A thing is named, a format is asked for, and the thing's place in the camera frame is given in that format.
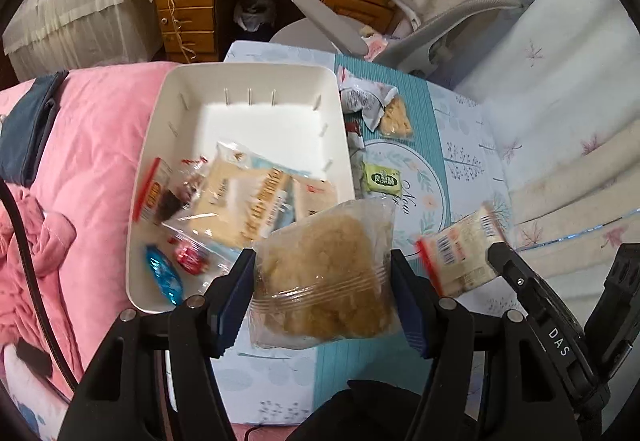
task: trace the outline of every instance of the blue wrapped candy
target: blue wrapped candy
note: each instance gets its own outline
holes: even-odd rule
[[[153,244],[146,245],[146,263],[156,278],[160,293],[173,305],[182,303],[182,282],[166,255]]]

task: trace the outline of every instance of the white plastic bin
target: white plastic bin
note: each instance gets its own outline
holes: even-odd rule
[[[232,140],[267,159],[332,182],[338,202],[353,199],[346,133],[335,75],[329,69],[282,64],[192,64],[164,79],[138,165],[136,199],[154,158],[177,168],[183,158],[213,158]],[[138,309],[173,308],[145,261],[145,246],[164,243],[166,230],[130,220],[127,295]],[[180,268],[184,296],[204,293],[212,274]]]

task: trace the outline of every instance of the metal screw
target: metal screw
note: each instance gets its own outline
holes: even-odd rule
[[[135,309],[125,309],[122,313],[120,313],[120,319],[123,322],[129,322],[136,317]]]
[[[455,309],[456,306],[458,305],[458,303],[453,300],[452,298],[449,298],[448,296],[441,298],[440,301],[438,302],[438,305],[440,307],[442,307],[443,309],[446,309],[447,311],[450,311],[452,309]]]
[[[522,313],[516,309],[509,309],[507,311],[507,318],[516,324],[524,320]]]
[[[196,309],[196,307],[202,307],[204,304],[204,296],[202,295],[191,295],[187,299],[187,307],[190,309]]]

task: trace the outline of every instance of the dark blue folded clothes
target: dark blue folded clothes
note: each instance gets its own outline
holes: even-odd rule
[[[0,176],[29,188],[36,178],[42,152],[58,114],[58,87],[69,71],[36,78],[2,124]]]

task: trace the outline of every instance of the green snack package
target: green snack package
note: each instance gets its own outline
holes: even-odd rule
[[[381,192],[392,196],[402,194],[400,172],[385,166],[365,163],[364,185],[369,192]]]

